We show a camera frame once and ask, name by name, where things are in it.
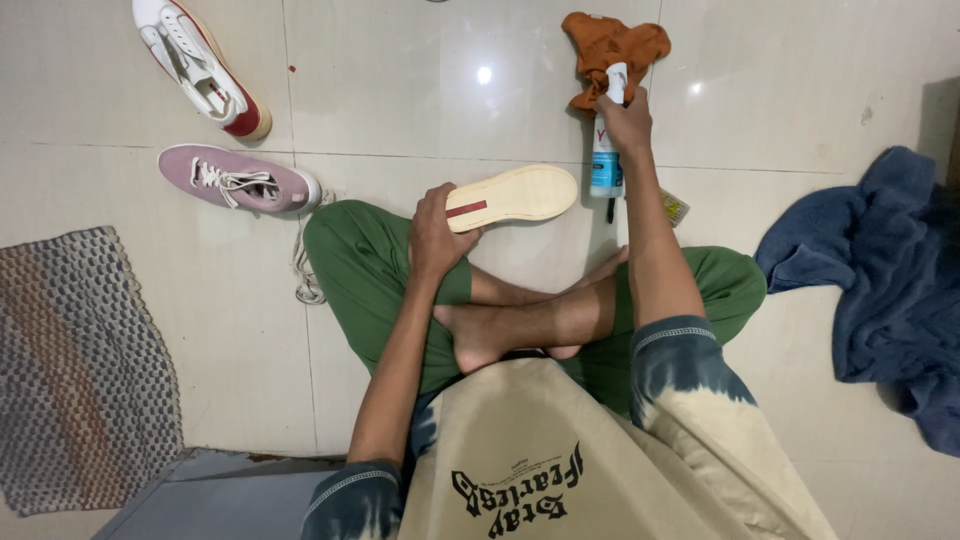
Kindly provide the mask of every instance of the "blue towel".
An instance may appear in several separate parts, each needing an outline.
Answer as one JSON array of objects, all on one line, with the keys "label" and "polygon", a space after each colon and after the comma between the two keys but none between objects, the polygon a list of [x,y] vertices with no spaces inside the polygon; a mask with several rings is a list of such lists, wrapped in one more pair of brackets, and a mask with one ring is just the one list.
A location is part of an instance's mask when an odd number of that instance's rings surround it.
[{"label": "blue towel", "polygon": [[944,249],[931,195],[938,200],[933,161],[891,148],[860,184],[794,203],[755,259],[769,294],[842,288],[833,323],[837,380],[894,385],[900,411],[930,448],[960,457],[960,264]]}]

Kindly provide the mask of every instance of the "white sneaker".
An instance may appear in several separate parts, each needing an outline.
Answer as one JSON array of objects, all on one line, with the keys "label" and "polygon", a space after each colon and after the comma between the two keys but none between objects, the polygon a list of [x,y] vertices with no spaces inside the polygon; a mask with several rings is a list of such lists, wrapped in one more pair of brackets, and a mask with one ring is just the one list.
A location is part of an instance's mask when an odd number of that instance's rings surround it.
[{"label": "white sneaker", "polygon": [[140,37],[197,109],[233,136],[266,136],[273,125],[270,112],[230,74],[203,22],[173,0],[132,1]]}]

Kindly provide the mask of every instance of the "red label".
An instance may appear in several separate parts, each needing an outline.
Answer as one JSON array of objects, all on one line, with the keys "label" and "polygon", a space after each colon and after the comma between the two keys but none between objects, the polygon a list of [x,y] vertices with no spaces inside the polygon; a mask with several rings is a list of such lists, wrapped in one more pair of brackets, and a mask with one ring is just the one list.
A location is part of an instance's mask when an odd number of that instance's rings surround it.
[{"label": "red label", "polygon": [[479,203],[471,203],[469,205],[464,205],[456,209],[449,209],[446,211],[446,218],[456,217],[458,215],[464,215],[465,213],[471,213],[472,211],[482,210],[487,207],[487,201],[480,201]]}]

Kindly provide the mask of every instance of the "beige t-shirt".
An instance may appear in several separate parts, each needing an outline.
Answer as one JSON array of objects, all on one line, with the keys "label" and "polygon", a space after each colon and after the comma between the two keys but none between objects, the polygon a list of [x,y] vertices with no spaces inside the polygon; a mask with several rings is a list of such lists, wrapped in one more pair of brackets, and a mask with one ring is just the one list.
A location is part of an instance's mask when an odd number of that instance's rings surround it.
[{"label": "beige t-shirt", "polygon": [[553,360],[500,362],[417,418],[405,503],[396,469],[350,464],[318,486],[303,537],[835,538],[706,320],[634,344],[642,429]]}]

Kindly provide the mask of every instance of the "doormat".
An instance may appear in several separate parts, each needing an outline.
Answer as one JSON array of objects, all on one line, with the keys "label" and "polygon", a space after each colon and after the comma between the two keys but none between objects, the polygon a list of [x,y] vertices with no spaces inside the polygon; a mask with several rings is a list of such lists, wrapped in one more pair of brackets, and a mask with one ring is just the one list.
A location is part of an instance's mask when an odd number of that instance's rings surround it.
[{"label": "doormat", "polygon": [[177,376],[112,227],[0,249],[0,488],[119,508],[183,448]]}]

